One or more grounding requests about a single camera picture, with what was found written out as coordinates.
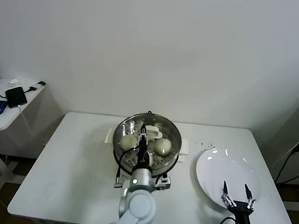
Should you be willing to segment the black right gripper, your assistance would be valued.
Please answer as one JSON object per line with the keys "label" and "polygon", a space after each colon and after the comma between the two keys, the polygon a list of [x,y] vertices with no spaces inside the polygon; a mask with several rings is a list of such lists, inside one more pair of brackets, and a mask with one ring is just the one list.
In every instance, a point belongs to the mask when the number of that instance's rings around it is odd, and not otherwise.
{"label": "black right gripper", "polygon": [[247,197],[247,203],[241,201],[234,201],[228,195],[227,183],[224,181],[223,192],[221,199],[229,212],[235,217],[235,224],[250,224],[249,216],[253,213],[253,208],[256,203],[256,199],[253,198],[252,192],[248,185],[245,184],[245,192]]}

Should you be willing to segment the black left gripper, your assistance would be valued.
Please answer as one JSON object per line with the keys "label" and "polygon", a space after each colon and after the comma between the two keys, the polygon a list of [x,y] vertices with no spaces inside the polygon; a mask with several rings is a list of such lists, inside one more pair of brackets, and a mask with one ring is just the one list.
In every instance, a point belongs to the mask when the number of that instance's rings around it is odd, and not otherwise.
{"label": "black left gripper", "polygon": [[149,155],[147,153],[149,140],[150,137],[147,134],[146,125],[142,124],[138,134],[139,151],[137,154],[137,164],[135,166],[136,169],[147,168],[149,166]]}

